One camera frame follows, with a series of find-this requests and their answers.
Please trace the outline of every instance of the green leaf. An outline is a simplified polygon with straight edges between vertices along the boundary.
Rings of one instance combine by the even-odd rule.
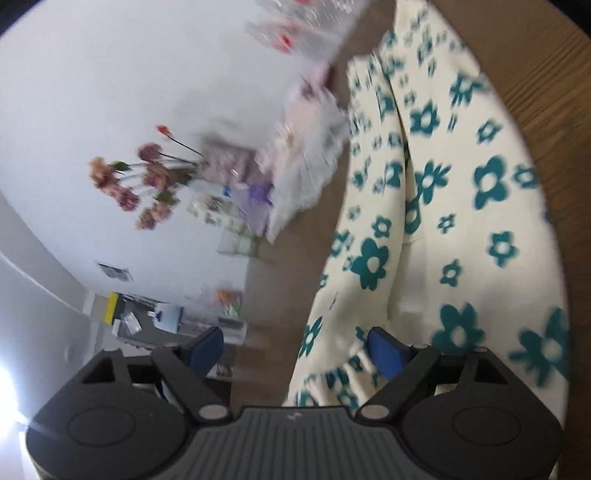
[[[124,161],[114,161],[111,166],[117,171],[127,171],[131,170],[131,167],[127,165]]]
[[[157,202],[169,203],[171,205],[174,205],[176,199],[174,198],[172,193],[170,193],[168,190],[164,190],[157,194],[156,197],[154,197],[154,200],[156,200]]]

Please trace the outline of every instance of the blue object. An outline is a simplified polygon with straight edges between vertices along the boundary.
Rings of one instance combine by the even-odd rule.
[[[366,347],[371,361],[388,381],[411,360],[411,349],[379,327],[369,331]]]
[[[197,378],[205,378],[223,354],[223,333],[219,327],[211,327],[186,345],[188,355],[183,360]]]

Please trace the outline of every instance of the air vent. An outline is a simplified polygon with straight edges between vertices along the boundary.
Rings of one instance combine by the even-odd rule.
[[[115,280],[121,281],[133,281],[134,279],[131,277],[129,270],[127,268],[119,268],[113,267],[112,265],[106,265],[104,263],[96,263],[99,268],[103,271],[103,273],[109,277],[114,278]]]

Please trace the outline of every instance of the floral fabric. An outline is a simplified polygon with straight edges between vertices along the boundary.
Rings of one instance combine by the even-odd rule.
[[[384,383],[364,350],[382,326],[444,354],[487,346],[563,421],[560,259],[490,81],[424,0],[398,0],[393,29],[348,75],[349,184],[286,404],[359,408]],[[420,301],[405,307],[409,283]]]

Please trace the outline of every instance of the bright light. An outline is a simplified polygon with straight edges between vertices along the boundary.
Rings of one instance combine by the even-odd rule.
[[[17,393],[8,372],[0,367],[0,440],[4,440],[18,418]]]

